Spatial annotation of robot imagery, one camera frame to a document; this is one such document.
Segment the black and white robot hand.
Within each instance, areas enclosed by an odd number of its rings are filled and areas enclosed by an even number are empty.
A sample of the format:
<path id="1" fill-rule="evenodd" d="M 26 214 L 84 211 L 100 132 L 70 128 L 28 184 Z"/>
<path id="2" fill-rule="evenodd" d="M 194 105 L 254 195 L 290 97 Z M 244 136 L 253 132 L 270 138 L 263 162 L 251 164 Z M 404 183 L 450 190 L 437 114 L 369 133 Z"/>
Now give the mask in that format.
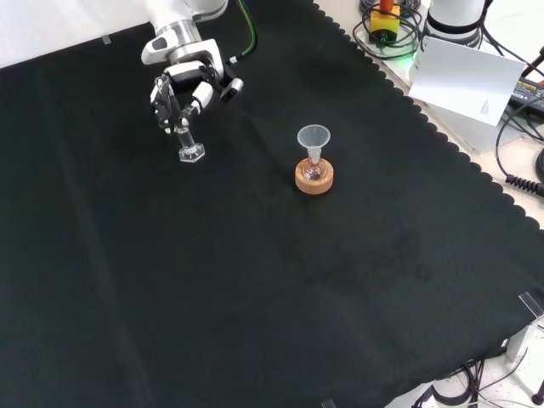
<path id="1" fill-rule="evenodd" d="M 168 62 L 155 78 L 150 105 L 158 126 L 166 133 L 187 128 L 218 94 L 228 102 L 241 92 L 244 82 L 222 58 L 215 40 L 182 44 L 176 35 L 165 32 L 149 41 L 142 62 Z"/>

